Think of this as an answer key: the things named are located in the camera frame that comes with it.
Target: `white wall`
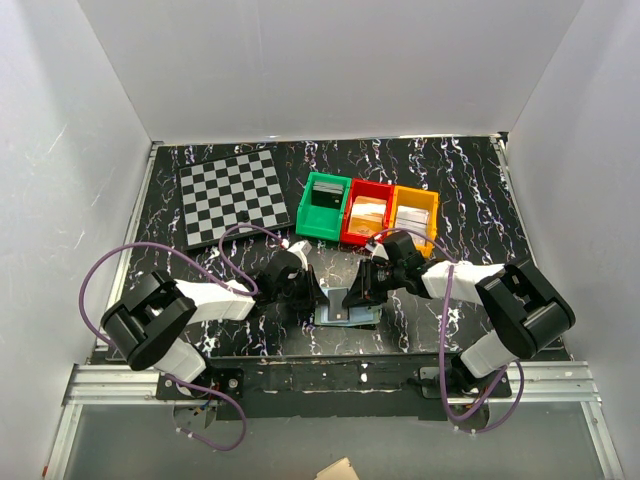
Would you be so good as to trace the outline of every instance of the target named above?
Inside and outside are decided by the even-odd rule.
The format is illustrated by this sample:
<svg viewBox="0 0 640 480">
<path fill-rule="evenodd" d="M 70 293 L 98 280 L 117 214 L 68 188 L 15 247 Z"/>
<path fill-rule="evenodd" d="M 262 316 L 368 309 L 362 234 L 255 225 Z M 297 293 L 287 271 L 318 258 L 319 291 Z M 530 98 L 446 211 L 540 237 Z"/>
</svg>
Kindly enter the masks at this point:
<svg viewBox="0 0 640 480">
<path fill-rule="evenodd" d="M 0 2 L 0 45 L 0 477 L 33 479 L 93 344 L 80 282 L 122 244 L 150 141 L 75 0 Z"/>
<path fill-rule="evenodd" d="M 573 306 L 628 478 L 640 478 L 640 5 L 587 0 L 510 136 L 537 260 Z"/>
<path fill-rule="evenodd" d="M 154 140 L 511 130 L 582 0 L 79 0 Z"/>
</svg>

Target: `orange bin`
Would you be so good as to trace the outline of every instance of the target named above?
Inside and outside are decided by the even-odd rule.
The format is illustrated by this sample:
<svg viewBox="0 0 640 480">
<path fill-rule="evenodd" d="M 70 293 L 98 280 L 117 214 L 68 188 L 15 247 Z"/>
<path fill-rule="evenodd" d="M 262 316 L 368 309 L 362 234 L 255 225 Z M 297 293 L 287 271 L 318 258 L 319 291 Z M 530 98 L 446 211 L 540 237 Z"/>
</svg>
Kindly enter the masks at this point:
<svg viewBox="0 0 640 480">
<path fill-rule="evenodd" d="M 436 192 L 396 186 L 393 192 L 393 204 L 391 207 L 391 220 L 389 222 L 389 227 L 395 227 L 396 225 L 396 215 L 398 213 L 399 205 L 427 210 L 429 212 L 429 222 L 424 233 L 426 233 L 429 238 L 435 240 L 436 233 L 438 231 L 436 227 L 438 194 Z M 430 243 L 427 243 L 424 246 L 416 245 L 416 249 L 422 253 L 424 257 L 428 257 L 431 255 L 433 245 Z"/>
</svg>

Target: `black marble table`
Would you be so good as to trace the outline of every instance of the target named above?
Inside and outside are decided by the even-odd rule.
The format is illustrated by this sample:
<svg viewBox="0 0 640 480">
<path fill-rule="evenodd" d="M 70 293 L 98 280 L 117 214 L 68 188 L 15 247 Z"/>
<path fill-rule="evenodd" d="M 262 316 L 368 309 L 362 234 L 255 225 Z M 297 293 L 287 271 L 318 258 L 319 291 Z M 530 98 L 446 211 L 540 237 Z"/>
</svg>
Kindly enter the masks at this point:
<svg viewBox="0 0 640 480">
<path fill-rule="evenodd" d="M 161 146 L 136 235 L 179 250 L 185 246 L 184 223 L 176 172 L 182 165 L 269 147 L 281 178 L 289 211 L 295 215 L 309 172 L 319 171 L 376 182 L 423 188 L 440 194 L 438 238 L 458 259 L 501 263 L 527 255 L 528 246 L 505 176 L 490 137 L 416 138 L 282 142 L 270 144 Z M 295 242 L 295 229 L 279 232 Z M 350 286 L 362 251 L 334 242 L 310 239 L 313 264 L 323 286 Z M 276 251 L 264 235 L 228 246 L 231 259 L 244 269 L 264 266 Z M 191 252 L 212 273 L 232 278 L 217 248 Z M 153 269 L 175 278 L 203 281 L 179 259 L 164 252 L 132 252 L 125 289 Z M 405 291 L 390 293 L 375 329 L 316 327 L 310 315 L 284 305 L 245 321 L 210 321 L 191 325 L 185 337 L 208 356 L 354 355 L 435 353 L 442 302 L 425 301 Z M 488 329 L 481 307 L 453 302 L 446 319 L 447 348 L 470 346 Z"/>
</svg>

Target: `purple cable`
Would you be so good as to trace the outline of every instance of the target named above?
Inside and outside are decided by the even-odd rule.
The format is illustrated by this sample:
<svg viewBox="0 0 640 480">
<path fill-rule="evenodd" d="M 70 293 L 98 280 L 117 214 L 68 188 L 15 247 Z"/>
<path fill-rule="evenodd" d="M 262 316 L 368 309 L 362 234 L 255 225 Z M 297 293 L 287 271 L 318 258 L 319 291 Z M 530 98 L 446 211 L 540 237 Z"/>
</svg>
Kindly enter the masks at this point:
<svg viewBox="0 0 640 480">
<path fill-rule="evenodd" d="M 222 280 L 220 280 L 219 278 L 217 278 L 214 275 L 212 275 L 211 273 L 209 273 L 206 269 L 201 267 L 198 263 L 196 263 L 191 258 L 187 257 L 184 253 L 179 252 L 178 250 L 175 250 L 175 249 L 173 249 L 171 247 L 167 247 L 166 245 L 162 245 L 160 243 L 135 242 L 135 243 L 129 243 L 127 245 L 123 245 L 121 247 L 114 248 L 113 250 L 105 253 L 102 257 L 100 257 L 100 259 L 89 269 L 89 271 L 87 272 L 87 275 L 84 277 L 84 280 L 82 281 L 82 285 L 80 286 L 80 293 L 78 295 L 78 308 L 80 310 L 80 316 L 82 317 L 82 320 L 84 321 L 85 325 L 89 328 L 89 330 L 91 330 L 93 332 L 93 334 L 96 337 L 98 337 L 100 340 L 102 340 L 103 342 L 107 343 L 108 345 L 110 345 L 113 348 L 117 348 L 116 345 L 113 343 L 113 341 L 110 338 L 108 338 L 105 335 L 103 335 L 102 333 L 100 333 L 100 330 L 98 330 L 96 327 L 94 327 L 93 324 L 91 323 L 91 320 L 89 320 L 89 316 L 87 315 L 87 311 L 86 311 L 85 305 L 84 305 L 84 297 L 86 295 L 87 286 L 89 285 L 89 281 L 91 280 L 91 277 L 93 277 L 93 274 L 96 272 L 96 270 L 105 261 L 107 261 L 109 258 L 114 256 L 116 253 L 122 252 L 123 250 L 127 250 L 129 248 L 135 248 L 135 247 L 155 248 L 157 250 L 163 250 L 165 252 L 169 252 L 169 253 L 177 256 L 178 258 L 184 260 L 187 264 L 189 264 L 190 266 L 192 266 L 193 268 L 198 270 L 205 277 L 207 277 L 208 280 L 210 280 L 210 281 L 212 281 L 214 283 L 217 283 L 221 287 L 224 287 L 227 290 L 230 290 L 235 294 L 244 295 L 244 296 L 253 296 L 256 293 L 258 293 L 258 286 L 248 276 L 245 276 L 245 277 L 249 281 L 249 283 L 252 285 L 252 289 L 253 290 L 251 292 L 246 292 L 244 290 L 236 290 L 236 289 L 234 289 L 232 287 L 229 287 Z M 178 385 L 182 385 L 182 386 L 190 388 L 190 389 L 194 389 L 194 390 L 198 390 L 198 391 L 201 391 L 201 392 L 208 393 L 210 395 L 214 395 L 214 396 L 220 398 L 221 400 L 224 400 L 225 402 L 230 403 L 238 411 L 238 414 L 240 415 L 240 419 L 242 420 L 242 432 L 240 433 L 240 436 L 238 437 L 238 439 L 232 445 L 229 445 L 229 446 L 227 446 L 227 445 L 217 445 L 217 444 L 211 442 L 206 437 L 203 437 L 202 435 L 199 435 L 197 433 L 191 432 L 190 430 L 187 430 L 185 428 L 178 427 L 178 428 L 180 428 L 181 431 L 183 431 L 183 432 L 185 432 L 187 434 L 190 434 L 192 437 L 200 440 L 203 443 L 206 443 L 207 445 L 209 445 L 210 447 L 212 447 L 212 448 L 214 448 L 216 450 L 221 450 L 221 451 L 224 451 L 224 452 L 229 451 L 229 450 L 233 450 L 234 448 L 236 448 L 240 444 L 240 442 L 242 442 L 242 440 L 244 439 L 244 436 L 245 436 L 245 434 L 247 432 L 247 417 L 245 416 L 244 411 L 242 410 L 242 407 L 238 404 L 238 402 L 236 402 L 233 398 L 229 397 L 228 395 L 225 395 L 224 393 L 218 392 L 218 391 L 213 390 L 211 388 L 201 387 L 199 385 L 195 385 L 195 384 L 192 384 L 192 383 L 184 382 L 184 381 L 174 377 L 173 375 L 168 375 L 167 374 L 166 377 L 171 379 L 172 381 L 176 382 Z"/>
<path fill-rule="evenodd" d="M 262 232 L 262 233 L 266 234 L 268 237 L 271 237 L 271 238 L 277 240 L 278 244 L 280 244 L 280 246 L 282 246 L 282 239 L 280 237 L 278 237 L 275 233 L 270 232 L 266 228 L 259 227 L 258 225 L 252 225 L 250 223 L 239 223 L 239 224 L 234 225 L 233 227 L 229 228 L 229 230 L 227 230 L 226 232 L 224 232 L 222 234 L 222 236 L 220 237 L 220 240 L 218 241 L 218 251 L 220 252 L 220 258 L 222 259 L 222 261 L 224 263 L 226 263 L 227 265 L 229 265 L 229 267 L 231 267 L 231 270 L 233 270 L 238 275 L 240 275 L 242 278 L 244 278 L 246 281 L 250 282 L 253 286 L 255 286 L 255 290 L 256 290 L 256 293 L 257 293 L 258 292 L 258 287 L 255 284 L 255 282 L 251 279 L 251 277 L 249 277 L 249 275 L 247 275 L 242 270 L 240 270 L 239 267 L 236 267 L 233 264 L 233 262 L 231 260 L 229 260 L 229 257 L 227 257 L 227 255 L 224 253 L 224 250 L 222 249 L 222 244 L 224 243 L 225 239 L 227 238 L 227 235 L 229 235 L 231 232 L 233 232 L 235 230 L 240 230 L 241 228 L 251 228 L 253 230 L 258 230 L 259 232 Z"/>
<path fill-rule="evenodd" d="M 449 418 L 449 420 L 451 420 L 452 422 L 462 422 L 464 420 L 467 420 L 469 417 L 471 417 L 474 413 L 476 413 L 478 411 L 478 409 L 482 406 L 482 404 L 485 402 L 485 400 L 487 398 L 489 398 L 489 395 L 491 395 L 493 393 L 493 390 L 496 388 L 498 383 L 500 383 L 500 380 L 502 379 L 504 373 L 507 371 L 507 366 L 505 365 L 504 367 L 502 367 L 500 369 L 500 371 L 498 372 L 496 377 L 493 379 L 493 381 L 491 382 L 489 387 L 473 403 L 473 405 L 471 406 L 471 408 L 469 408 L 469 410 L 467 412 L 465 412 L 464 414 L 459 415 L 459 416 L 455 415 L 453 413 L 453 410 L 451 410 L 451 406 L 449 405 L 449 397 L 447 395 L 446 378 L 445 378 L 444 345 L 445 345 L 446 330 L 447 330 L 447 328 L 446 328 L 446 319 L 449 316 L 449 301 L 451 300 L 451 289 L 453 288 L 453 271 L 454 271 L 454 265 L 453 264 L 455 264 L 456 261 L 453 259 L 453 257 L 449 254 L 449 252 L 447 251 L 447 249 L 444 246 L 440 245 L 438 242 L 436 242 L 433 239 L 429 238 L 429 236 L 427 234 L 425 234 L 424 232 L 420 232 L 418 230 L 411 230 L 411 229 L 407 229 L 407 228 L 387 228 L 386 230 L 381 230 L 380 232 L 376 233 L 374 235 L 374 238 L 377 239 L 379 235 L 382 235 L 382 234 L 387 233 L 387 232 L 407 232 L 407 233 L 412 233 L 414 235 L 417 235 L 420 238 L 423 238 L 425 241 L 431 243 L 433 246 L 435 246 L 438 250 L 440 250 L 442 252 L 442 254 L 447 258 L 447 260 L 449 260 L 452 263 L 452 265 L 449 267 L 449 276 L 447 278 L 447 290 L 446 290 L 445 295 L 444 295 L 444 305 L 442 307 L 442 325 L 440 327 L 440 347 L 439 347 L 439 350 L 438 350 L 438 368 L 440 370 L 440 372 L 439 372 L 439 375 L 440 375 L 440 397 L 442 398 L 442 405 L 444 407 L 445 413 L 447 414 L 447 417 Z M 463 430 L 463 431 L 466 431 L 467 433 L 489 432 L 489 431 L 493 430 L 494 428 L 497 428 L 500 425 L 502 425 L 513 414 L 513 412 L 515 411 L 516 407 L 520 403 L 520 399 L 522 398 L 522 394 L 524 392 L 524 371 L 522 370 L 522 365 L 520 365 L 519 361 L 516 360 L 515 363 L 516 363 L 516 366 L 518 367 L 518 370 L 520 371 L 520 388 L 518 389 L 518 394 L 516 395 L 516 398 L 513 401 L 513 405 L 511 405 L 511 408 L 509 408 L 507 413 L 505 413 L 504 416 L 500 420 L 498 420 L 497 422 L 489 425 L 488 427 L 481 428 L 480 430 L 473 430 L 473 431 L 471 431 L 471 430 Z"/>
</svg>

